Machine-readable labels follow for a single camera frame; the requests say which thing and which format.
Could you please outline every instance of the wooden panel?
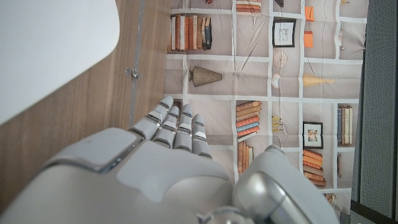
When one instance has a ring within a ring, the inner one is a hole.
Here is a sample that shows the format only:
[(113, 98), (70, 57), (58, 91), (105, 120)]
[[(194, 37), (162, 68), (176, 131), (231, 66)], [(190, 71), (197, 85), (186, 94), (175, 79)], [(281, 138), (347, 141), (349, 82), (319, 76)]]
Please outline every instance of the wooden panel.
[(171, 1), (146, 1), (138, 69), (142, 78), (137, 81), (134, 123), (163, 98), (171, 5)]
[[(147, 3), (144, 11), (141, 68), (143, 74), (154, 74), (147, 75), (149, 82), (139, 83), (137, 97), (145, 100), (137, 99), (136, 108), (145, 112), (161, 99), (164, 87), (167, 44), (162, 34), (168, 32), (165, 18), (171, 3), (156, 2)], [(121, 33), (112, 54), (0, 126), (0, 213), (41, 165), (65, 146), (105, 128), (128, 128), (132, 81), (125, 70), (134, 66), (139, 0), (116, 3)]]

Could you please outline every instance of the book spine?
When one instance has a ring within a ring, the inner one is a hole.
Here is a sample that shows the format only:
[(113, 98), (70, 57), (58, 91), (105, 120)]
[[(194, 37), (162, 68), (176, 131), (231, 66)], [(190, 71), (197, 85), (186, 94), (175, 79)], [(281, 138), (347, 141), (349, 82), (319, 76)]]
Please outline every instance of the book spine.
[(257, 12), (257, 13), (260, 13), (261, 10), (260, 9), (253, 9), (253, 8), (250, 8), (250, 9), (236, 9), (236, 12)]
[(303, 150), (303, 155), (309, 156), (309, 157), (314, 158), (314, 159), (318, 159), (319, 161), (323, 160), (322, 154), (317, 153), (317, 152), (313, 152), (313, 151), (309, 151), (309, 150), (306, 150), (306, 149)]
[(346, 123), (346, 110), (344, 106), (341, 106), (341, 143), (346, 144), (346, 138), (345, 138), (345, 123)]
[(354, 109), (351, 106), (349, 107), (349, 143), (352, 144), (353, 143), (353, 113), (354, 113)]
[(244, 131), (238, 132), (238, 137), (244, 136), (244, 135), (247, 135), (247, 134), (250, 134), (250, 133), (259, 131), (259, 130), (260, 130), (260, 127), (259, 127), (259, 126), (256, 126), (256, 127), (254, 127), (254, 128), (250, 128), (250, 129), (246, 129), (246, 130), (244, 130)]
[(243, 142), (239, 142), (238, 144), (238, 172), (243, 172)]
[(249, 166), (253, 162), (253, 147), (249, 148)]
[(198, 49), (198, 16), (193, 16), (193, 49)]
[(172, 50), (175, 50), (175, 16), (172, 17)]
[(319, 186), (319, 187), (326, 187), (326, 181), (319, 181), (319, 180), (312, 180), (309, 179), (313, 184)]
[(185, 16), (180, 19), (180, 50), (185, 50)]
[(203, 50), (207, 50), (206, 49), (205, 27), (206, 27), (206, 18), (204, 17), (201, 21), (201, 46), (202, 46)]
[(303, 171), (323, 176), (323, 170), (322, 169), (316, 169), (316, 168), (313, 168), (313, 167), (310, 167), (310, 166), (307, 166), (307, 165), (303, 165)]
[(252, 117), (254, 117), (254, 116), (259, 116), (259, 115), (260, 115), (260, 112), (259, 112), (259, 111), (253, 112), (253, 113), (249, 113), (249, 114), (246, 114), (246, 115), (244, 115), (244, 116), (237, 117), (237, 118), (236, 118), (236, 122), (238, 122), (238, 121), (243, 121), (244, 119), (252, 118)]
[(185, 28), (184, 28), (184, 41), (185, 41), (185, 50), (188, 50), (189, 47), (189, 17), (185, 16)]
[(242, 136), (242, 137), (238, 138), (238, 142), (244, 141), (250, 137), (255, 136), (256, 134), (257, 134), (257, 132), (253, 132), (253, 133), (247, 134), (245, 136)]
[(240, 126), (240, 127), (236, 128), (236, 131), (237, 132), (244, 131), (246, 129), (250, 129), (250, 128), (253, 128), (253, 127), (256, 127), (256, 126), (259, 126), (259, 125), (260, 125), (259, 122), (253, 122), (251, 124), (247, 124), (247, 125)]
[(341, 144), (341, 115), (342, 111), (341, 108), (339, 107), (337, 109), (337, 143)]
[(345, 143), (349, 144), (349, 108), (345, 108), (346, 118), (345, 118)]
[(249, 113), (257, 112), (261, 110), (261, 106), (255, 106), (246, 110), (242, 110), (236, 113), (236, 117), (240, 117)]
[(193, 50), (193, 16), (188, 17), (188, 50)]
[(260, 6), (253, 5), (253, 4), (237, 4), (237, 9), (258, 9), (260, 10)]
[(252, 117), (252, 118), (249, 118), (249, 119), (244, 119), (243, 121), (237, 122), (236, 123), (236, 127), (238, 128), (238, 127), (241, 127), (241, 126), (244, 126), (244, 125), (247, 125), (247, 124), (254, 123), (254, 122), (259, 121), (259, 120), (260, 119), (259, 119), (258, 116), (255, 116), (255, 117)]
[(304, 172), (304, 176), (308, 179), (312, 179), (312, 180), (318, 180), (318, 181), (322, 181), (323, 177), (320, 175), (316, 175), (316, 174), (311, 174), (309, 172)]
[(211, 37), (210, 37), (210, 25), (207, 20), (210, 20), (210, 17), (206, 19), (206, 26), (205, 26), (205, 37), (206, 37), (206, 49), (211, 49)]
[(242, 110), (246, 110), (255, 106), (260, 106), (261, 102), (260, 101), (252, 101), (252, 102), (247, 102), (247, 103), (243, 103), (241, 105), (236, 106), (236, 112), (242, 111)]
[(244, 168), (245, 170), (249, 167), (249, 150), (250, 146), (246, 146), (246, 167)]
[(321, 169), (321, 166), (312, 164), (311, 162), (303, 161), (303, 164), (312, 168)]
[(242, 152), (242, 167), (243, 167), (243, 172), (246, 169), (246, 142), (243, 142), (243, 152)]
[(318, 159), (311, 158), (309, 156), (303, 156), (303, 161), (311, 162), (312, 164), (322, 166), (322, 161), (319, 161)]
[(175, 17), (175, 49), (180, 50), (180, 41), (181, 41), (181, 16), (177, 15)]

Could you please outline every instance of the bookshelf wallpaper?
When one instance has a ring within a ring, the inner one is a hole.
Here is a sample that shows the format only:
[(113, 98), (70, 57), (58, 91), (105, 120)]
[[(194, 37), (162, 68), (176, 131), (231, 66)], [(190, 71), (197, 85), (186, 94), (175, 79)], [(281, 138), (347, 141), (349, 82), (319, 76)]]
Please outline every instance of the bookshelf wallpaper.
[[(239, 179), (235, 107), (256, 100), (262, 102), (260, 131), (246, 141), (254, 157), (276, 144), (302, 173), (303, 121), (322, 122), (324, 149), (314, 151), (323, 155), (326, 187), (319, 189), (350, 197), (354, 144), (337, 142), (337, 109), (353, 107), (355, 138), (368, 0), (347, 2), (285, 0), (279, 7), (262, 0), (261, 13), (250, 15), (236, 11), (236, 0), (174, 0), (171, 15), (211, 17), (213, 43), (211, 50), (169, 49), (164, 93), (192, 104), (193, 113), (203, 115), (214, 160), (225, 166), (232, 183)], [(305, 6), (313, 6), (313, 22), (306, 21)], [(272, 25), (278, 17), (296, 20), (295, 47), (273, 48)], [(304, 31), (312, 31), (313, 48), (304, 47)], [(273, 65), (278, 51), (287, 56), (282, 68)], [(221, 73), (223, 79), (194, 87), (188, 80), (194, 66)], [(333, 83), (304, 87), (304, 73)], [(274, 74), (280, 75), (279, 89), (271, 86)], [(282, 118), (288, 135), (272, 133), (271, 116)], [(343, 156), (342, 178), (336, 173), (338, 154)], [(342, 198), (339, 206), (346, 210), (349, 200)]]

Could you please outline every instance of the picture frame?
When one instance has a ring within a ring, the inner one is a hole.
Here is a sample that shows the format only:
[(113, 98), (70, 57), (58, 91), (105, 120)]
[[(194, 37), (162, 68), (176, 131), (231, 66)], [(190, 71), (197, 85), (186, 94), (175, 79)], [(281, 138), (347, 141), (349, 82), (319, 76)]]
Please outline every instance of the picture frame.
[(296, 20), (275, 18), (272, 25), (272, 45), (274, 47), (295, 47)]
[(323, 149), (323, 124), (303, 122), (303, 149)]

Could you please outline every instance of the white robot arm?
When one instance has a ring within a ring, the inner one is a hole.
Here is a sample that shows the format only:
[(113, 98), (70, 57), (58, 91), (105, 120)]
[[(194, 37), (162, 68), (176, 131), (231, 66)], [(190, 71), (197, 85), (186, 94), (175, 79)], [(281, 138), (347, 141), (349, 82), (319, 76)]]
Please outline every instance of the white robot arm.
[(203, 118), (172, 102), (129, 131), (106, 129), (59, 152), (0, 223), (338, 223), (277, 146), (232, 186), (211, 159)]

